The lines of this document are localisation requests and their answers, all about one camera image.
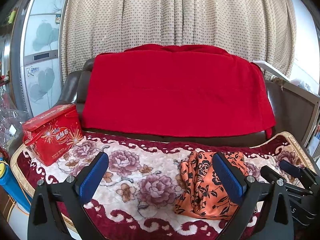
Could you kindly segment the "white floral refrigerator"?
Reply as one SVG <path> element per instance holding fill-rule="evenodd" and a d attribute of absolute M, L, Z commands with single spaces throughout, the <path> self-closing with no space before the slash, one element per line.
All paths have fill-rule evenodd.
<path fill-rule="evenodd" d="M 62 92 L 61 38 L 68 0 L 28 0 L 12 37 L 11 84 L 29 118 L 52 108 Z"/>

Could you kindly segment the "orange black floral garment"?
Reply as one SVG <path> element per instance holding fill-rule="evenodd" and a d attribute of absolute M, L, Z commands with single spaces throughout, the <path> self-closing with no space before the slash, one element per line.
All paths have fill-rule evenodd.
<path fill-rule="evenodd" d="M 213 168 L 215 152 L 193 151 L 180 163 L 184 192 L 176 199 L 174 212 L 193 218 L 229 220 L 238 205 L 228 196 Z"/>

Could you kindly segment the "dark leather sofa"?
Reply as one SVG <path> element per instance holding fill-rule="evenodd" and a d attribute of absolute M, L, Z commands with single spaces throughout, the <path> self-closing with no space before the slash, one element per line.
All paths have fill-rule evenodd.
<path fill-rule="evenodd" d="M 71 72 L 63 85 L 60 98 L 56 105 L 74 103 L 79 115 L 82 115 L 87 97 L 88 84 L 93 69 L 94 59 L 87 60 L 82 70 Z M 319 97 L 284 82 L 282 85 L 274 82 L 266 82 L 268 99 L 271 103 L 276 125 L 272 128 L 271 135 L 281 132 L 291 133 L 301 146 L 312 136 L 313 129 L 319 115 Z M 194 142 L 208 146 L 250 147 L 266 142 L 264 131 L 242 135 L 237 137 L 161 137 L 156 135 L 127 134 L 121 132 L 101 131 L 105 134 L 118 135 L 149 141 L 161 142 Z"/>

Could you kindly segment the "beige dotted curtain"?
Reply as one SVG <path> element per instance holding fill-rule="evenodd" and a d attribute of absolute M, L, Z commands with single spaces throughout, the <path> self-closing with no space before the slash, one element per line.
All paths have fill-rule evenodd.
<path fill-rule="evenodd" d="M 143 44 L 206 44 L 291 74 L 296 41 L 292 0 L 68 0 L 62 75 L 88 59 Z"/>

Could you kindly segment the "red gift box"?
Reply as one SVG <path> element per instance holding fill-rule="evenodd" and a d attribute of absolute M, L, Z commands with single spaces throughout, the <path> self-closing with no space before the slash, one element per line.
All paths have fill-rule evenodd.
<path fill-rule="evenodd" d="M 23 143 L 50 166 L 83 139 L 75 104 L 57 105 L 22 124 Z"/>

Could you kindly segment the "white window sill shelf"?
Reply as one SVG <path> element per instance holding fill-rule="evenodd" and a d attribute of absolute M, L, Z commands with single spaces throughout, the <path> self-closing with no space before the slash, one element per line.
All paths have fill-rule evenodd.
<path fill-rule="evenodd" d="M 259 61 L 259 60 L 254 60 L 252 61 L 254 64 L 262 68 L 263 70 L 271 73 L 274 75 L 276 78 L 279 78 L 282 80 L 281 87 L 290 90 L 291 92 L 297 94 L 298 96 L 303 97 L 305 100 L 310 101 L 313 103 L 316 107 L 319 106 L 319 96 L 308 92 L 305 89 L 302 89 L 293 83 L 290 82 L 289 78 L 285 76 L 282 72 L 274 68 L 271 64 L 269 64 L 266 61 Z"/>

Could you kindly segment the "blue bottle yellow cap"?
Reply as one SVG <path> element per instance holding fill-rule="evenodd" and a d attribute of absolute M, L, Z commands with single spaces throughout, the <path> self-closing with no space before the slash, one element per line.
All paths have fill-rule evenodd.
<path fill-rule="evenodd" d="M 1 158 L 0 182 L 3 189 L 11 196 L 25 211 L 30 212 L 32 198 L 21 187 L 10 166 Z"/>

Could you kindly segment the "red blanket on sofa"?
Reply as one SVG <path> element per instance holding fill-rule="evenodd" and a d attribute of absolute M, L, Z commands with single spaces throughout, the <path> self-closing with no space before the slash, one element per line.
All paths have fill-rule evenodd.
<path fill-rule="evenodd" d="M 170 137 L 231 137 L 276 119 L 261 69 L 205 45 L 146 44 L 96 56 L 82 126 Z"/>

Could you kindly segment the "clear plastic bag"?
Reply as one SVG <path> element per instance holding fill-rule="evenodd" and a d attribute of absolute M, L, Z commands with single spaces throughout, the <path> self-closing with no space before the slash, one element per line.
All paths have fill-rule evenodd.
<path fill-rule="evenodd" d="M 28 118 L 28 113 L 18 110 L 9 93 L 1 87 L 1 151 L 3 155 L 9 155 L 9 147 L 22 133 L 22 124 Z"/>

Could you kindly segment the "floral plush blanket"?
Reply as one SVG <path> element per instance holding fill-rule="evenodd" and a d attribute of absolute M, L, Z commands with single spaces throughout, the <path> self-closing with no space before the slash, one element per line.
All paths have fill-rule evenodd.
<path fill-rule="evenodd" d="M 85 132 L 73 148 L 50 166 L 43 165 L 27 146 L 13 154 L 10 166 L 22 187 L 34 194 L 37 181 L 63 182 L 76 176 L 99 152 L 109 167 L 85 210 L 107 239 L 216 239 L 226 220 L 193 218 L 175 213 L 175 200 L 185 189 L 180 163 L 193 152 L 240 152 L 250 175 L 261 167 L 279 171 L 282 160 L 318 172 L 311 155 L 289 132 L 266 142 L 236 144 L 222 138 L 205 142 L 160 142 Z"/>

